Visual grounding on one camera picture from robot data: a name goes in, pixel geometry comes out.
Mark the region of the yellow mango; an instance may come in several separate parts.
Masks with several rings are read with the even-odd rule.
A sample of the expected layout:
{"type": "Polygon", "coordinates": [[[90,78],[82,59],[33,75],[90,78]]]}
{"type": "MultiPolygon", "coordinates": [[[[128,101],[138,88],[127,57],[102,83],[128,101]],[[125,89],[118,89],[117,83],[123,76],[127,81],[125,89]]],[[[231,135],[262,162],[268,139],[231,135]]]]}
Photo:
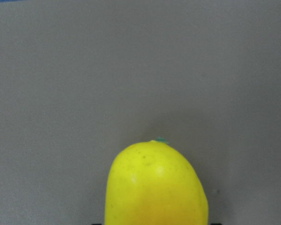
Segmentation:
{"type": "Polygon", "coordinates": [[[162,139],[122,150],[109,171],[106,225],[206,225],[208,201],[194,168],[162,139]]]}

